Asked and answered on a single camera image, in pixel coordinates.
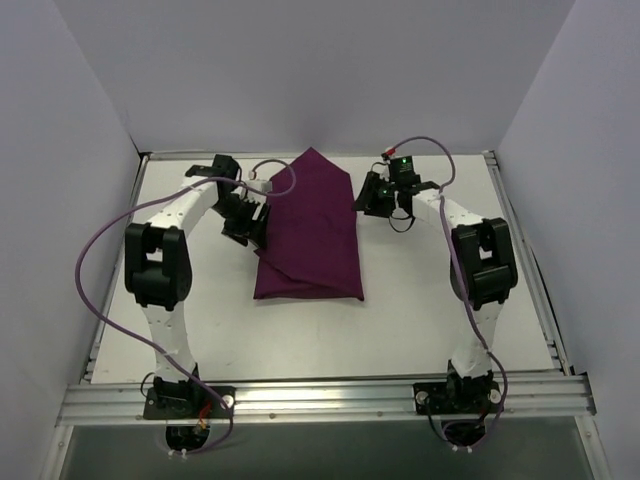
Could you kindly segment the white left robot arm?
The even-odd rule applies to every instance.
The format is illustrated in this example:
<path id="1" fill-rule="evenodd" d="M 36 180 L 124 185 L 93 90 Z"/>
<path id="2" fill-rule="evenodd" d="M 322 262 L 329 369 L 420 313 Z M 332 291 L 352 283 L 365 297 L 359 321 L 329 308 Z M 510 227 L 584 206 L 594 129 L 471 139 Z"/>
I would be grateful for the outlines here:
<path id="1" fill-rule="evenodd" d="M 223 236 L 244 247 L 267 245 L 270 206 L 260 197 L 271 184 L 251 174 L 241 187 L 240 177 L 239 163 L 228 155 L 215 155 L 210 166 L 193 165 L 184 174 L 183 195 L 125 231 L 125 288 L 142 308 L 151 341 L 160 347 L 152 399 L 179 419 L 194 417 L 206 403 L 206 393 L 193 381 L 198 366 L 185 325 L 184 302 L 193 283 L 189 234 L 212 210 L 223 219 Z"/>

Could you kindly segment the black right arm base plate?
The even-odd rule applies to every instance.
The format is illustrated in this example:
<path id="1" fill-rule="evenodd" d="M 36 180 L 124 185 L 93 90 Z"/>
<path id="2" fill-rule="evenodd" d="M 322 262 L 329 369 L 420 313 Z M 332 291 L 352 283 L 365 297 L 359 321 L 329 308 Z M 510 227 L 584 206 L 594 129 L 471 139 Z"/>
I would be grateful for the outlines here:
<path id="1" fill-rule="evenodd" d="M 457 385 L 446 382 L 419 382 L 412 385 L 414 405 L 419 415 L 471 415 L 496 413 L 501 391 L 496 382 L 489 385 Z"/>

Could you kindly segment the purple surgical cloth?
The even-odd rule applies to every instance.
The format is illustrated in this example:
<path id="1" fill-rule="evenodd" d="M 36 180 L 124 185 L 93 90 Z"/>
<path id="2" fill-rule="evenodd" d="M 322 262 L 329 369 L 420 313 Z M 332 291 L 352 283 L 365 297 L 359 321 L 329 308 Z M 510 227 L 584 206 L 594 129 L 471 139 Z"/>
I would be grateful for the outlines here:
<path id="1" fill-rule="evenodd" d="M 364 299 L 351 176 L 313 148 L 291 166 L 296 186 L 271 198 L 253 298 Z"/>

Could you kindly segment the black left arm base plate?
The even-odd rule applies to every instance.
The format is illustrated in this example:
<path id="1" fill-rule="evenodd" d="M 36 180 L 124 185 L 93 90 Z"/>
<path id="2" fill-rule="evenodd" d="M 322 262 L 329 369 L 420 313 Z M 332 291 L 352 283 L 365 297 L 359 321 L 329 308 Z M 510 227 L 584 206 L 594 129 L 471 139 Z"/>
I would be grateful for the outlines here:
<path id="1" fill-rule="evenodd" d="M 144 420 L 198 420 L 220 419 L 228 420 L 230 414 L 210 394 L 198 389 L 195 393 L 169 396 L 158 394 L 154 388 L 147 393 L 144 410 Z"/>

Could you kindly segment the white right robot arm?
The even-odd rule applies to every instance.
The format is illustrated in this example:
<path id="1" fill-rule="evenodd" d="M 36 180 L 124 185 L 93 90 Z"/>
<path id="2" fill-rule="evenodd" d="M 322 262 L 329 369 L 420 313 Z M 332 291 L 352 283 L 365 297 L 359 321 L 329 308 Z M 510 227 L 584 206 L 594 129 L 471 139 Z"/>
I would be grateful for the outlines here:
<path id="1" fill-rule="evenodd" d="M 478 386 L 489 390 L 498 318 L 518 283 L 515 253 L 507 222 L 473 213 L 447 198 L 444 188 L 422 181 L 411 156 L 382 155 L 384 168 L 371 169 L 352 210 L 390 219 L 396 210 L 405 219 L 439 230 L 450 254 L 450 283 L 467 316 L 460 341 L 449 361 L 450 381 L 444 400 L 455 412 L 469 411 L 480 400 Z"/>

